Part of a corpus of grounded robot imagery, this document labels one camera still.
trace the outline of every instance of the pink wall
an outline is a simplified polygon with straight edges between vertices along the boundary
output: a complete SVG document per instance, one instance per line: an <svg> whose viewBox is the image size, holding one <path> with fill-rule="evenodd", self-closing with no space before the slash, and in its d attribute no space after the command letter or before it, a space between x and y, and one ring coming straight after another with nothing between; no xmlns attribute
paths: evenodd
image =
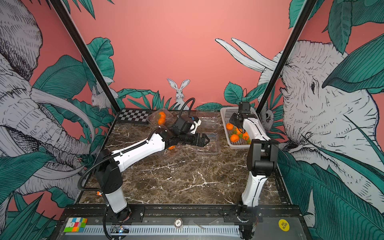
<svg viewBox="0 0 384 240"><path fill-rule="evenodd" d="M284 48L291 32L289 0L114 3L94 2L94 19L83 6L80 12L69 1L71 17L87 44L96 37L111 40L115 65L111 88L159 90L166 100L175 98L166 78L179 87L190 79L183 93L186 99L196 98L195 107L207 102L226 105L223 91L228 82L253 89L260 76L237 64L215 38L230 42L235 37L272 58Z"/></svg>

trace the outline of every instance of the brown marble surface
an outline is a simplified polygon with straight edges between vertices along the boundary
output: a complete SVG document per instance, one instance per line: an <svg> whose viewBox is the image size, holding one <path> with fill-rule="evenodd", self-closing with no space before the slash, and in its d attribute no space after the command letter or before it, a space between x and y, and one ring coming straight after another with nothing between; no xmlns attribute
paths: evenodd
<svg viewBox="0 0 384 240"><path fill-rule="evenodd" d="M188 145L177 145L173 150L166 149L143 158L122 173L128 203L228 204L241 200L248 179L245 166L248 149L229 148L220 113L197 114L217 124L220 152L207 156ZM210 127L202 124L197 131L211 132ZM113 151L127 147L148 137L152 129L151 125L118 122L105 148ZM99 187L94 176L87 187ZM84 192L79 203L103 202L94 192ZM259 204L281 204L273 175L264 184Z"/></svg>

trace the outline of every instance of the wire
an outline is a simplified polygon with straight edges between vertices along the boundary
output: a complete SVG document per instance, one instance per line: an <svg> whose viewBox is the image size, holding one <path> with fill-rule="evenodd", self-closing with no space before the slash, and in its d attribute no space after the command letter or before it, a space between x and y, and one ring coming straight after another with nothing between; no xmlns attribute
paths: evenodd
<svg viewBox="0 0 384 240"><path fill-rule="evenodd" d="M155 130L153 130L153 131L150 133L149 137L147 138L148 141L151 139L152 135L155 133L156 130L158 130L158 128L156 128ZM130 147L130 148L126 149L126 150L123 150L123 151L121 151L121 152L118 152L118 153L115 153L115 154L113 154L113 155L111 155L111 156L108 156L108 157L104 158L103 160L101 160L100 162L98 162L98 163L96 163L95 165L93 165L92 167L88 168L88 169L85 171L85 173L80 177L79 181L77 182L77 187L78 187L78 189L80 189L81 191L100 191L100 192L101 192L101 189L99 189L99 188L95 188L95 187L85 188L85 187L83 187L83 180L85 179L85 177L86 177L86 176L87 176L93 169L95 169L97 166L99 166L100 164L102 164L102 163L104 163L104 162L107 162L107 161L109 161L110 159L113 159L114 157L120 156L120 154L124 154L124 153L129 152L129 151L131 151L131 150L133 150L133 149L136 149L136 148L138 148L138 147L141 147L141 146L143 146L144 144L148 143L148 141L144 141L144 142L142 142L142 143L140 143L140 144L138 144L138 145L135 145L135 146Z"/></svg>
<svg viewBox="0 0 384 240"><path fill-rule="evenodd" d="M192 103L191 103L191 106L189 107L189 110L188 110L188 117L189 117L189 118L191 117L191 110L192 110L192 106L193 106L193 104L195 103L195 98L190 98L190 99L188 99L188 100L183 104L183 106L182 106L181 109L180 109L179 116L181 116L181 113L182 113L183 109L185 108L185 106L186 106L190 101L192 101Z"/></svg>

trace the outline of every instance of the black metal frame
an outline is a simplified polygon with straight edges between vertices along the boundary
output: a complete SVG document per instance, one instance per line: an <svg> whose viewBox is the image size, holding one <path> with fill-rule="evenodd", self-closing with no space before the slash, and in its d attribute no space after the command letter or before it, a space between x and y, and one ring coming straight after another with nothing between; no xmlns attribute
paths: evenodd
<svg viewBox="0 0 384 240"><path fill-rule="evenodd" d="M108 88L108 85L105 83L103 75L100 72L94 58L90 54L87 45L85 44L83 38L79 34L75 24L72 21L72 18L68 15L68 12L60 0L50 0L53 8L55 9L57 15L60 17L60 20L64 24L68 33L71 35L72 40L79 49L81 55L83 56L85 62L88 64L96 80L99 82L101 88L103 89L108 100L111 102L112 108L116 113L120 112L120 107L113 97L111 91Z"/></svg>
<svg viewBox="0 0 384 240"><path fill-rule="evenodd" d="M280 73L283 70L283 67L285 63L288 60L289 55L292 52L293 47L295 46L295 43L297 39L299 38L301 31L304 28L305 23L307 22L308 17L310 16L312 9L316 3L316 0L306 0L305 4L303 6L303 9L297 18L296 24L293 27L293 30L291 32L291 35L289 36L289 39L287 41L287 44L285 45L285 48L281 54L281 57L279 59L279 62L276 65L275 70L273 71L272 77L264 91L263 97L259 102L259 105L257 106L256 113L259 115L269 97L269 95L272 92L272 89L274 85L276 84L277 79L280 77Z"/></svg>
<svg viewBox="0 0 384 240"><path fill-rule="evenodd" d="M224 209L235 208L232 204L130 204L131 209L137 209L143 212L142 217L222 217L221 211ZM297 217L301 223L303 231L308 240L312 240L311 234L305 223L301 211L296 205L259 205L258 216L266 219L272 217ZM103 204L76 204L68 206L61 215L55 230L49 237L49 240L55 240L60 234L62 226L68 217L103 217L105 205Z"/></svg>

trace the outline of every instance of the wall mural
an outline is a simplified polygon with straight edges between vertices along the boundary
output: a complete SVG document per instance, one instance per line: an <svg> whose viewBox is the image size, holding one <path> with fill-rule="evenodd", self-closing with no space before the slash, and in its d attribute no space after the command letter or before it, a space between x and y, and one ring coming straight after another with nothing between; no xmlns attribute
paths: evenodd
<svg viewBox="0 0 384 240"><path fill-rule="evenodd" d="M291 2L290 27L303 3ZM274 91L266 103L268 117L275 117L266 130L288 138L279 145L279 169L314 239L384 239L384 154L372 98L384 90L384 35L345 52L352 26L366 22L384 23L383 0L334 0L325 29L332 42L298 41L280 76L282 115L271 109ZM262 72L258 87L268 82L281 53L270 60L232 40L249 57L216 39L241 64Z"/></svg>
<svg viewBox="0 0 384 240"><path fill-rule="evenodd" d="M71 56L60 57L31 86L44 33L21 1L0 0L0 9L0 239L38 240L51 235L56 221L36 212L42 195L30 204L23 196L49 191L58 207L73 204L80 175L93 164L114 116L106 101L92 106L74 98L87 83L97 84L86 63ZM96 38L88 46L112 79L108 43ZM82 126L85 137L70 136L64 119ZM17 211L8 211L12 199Z"/></svg>

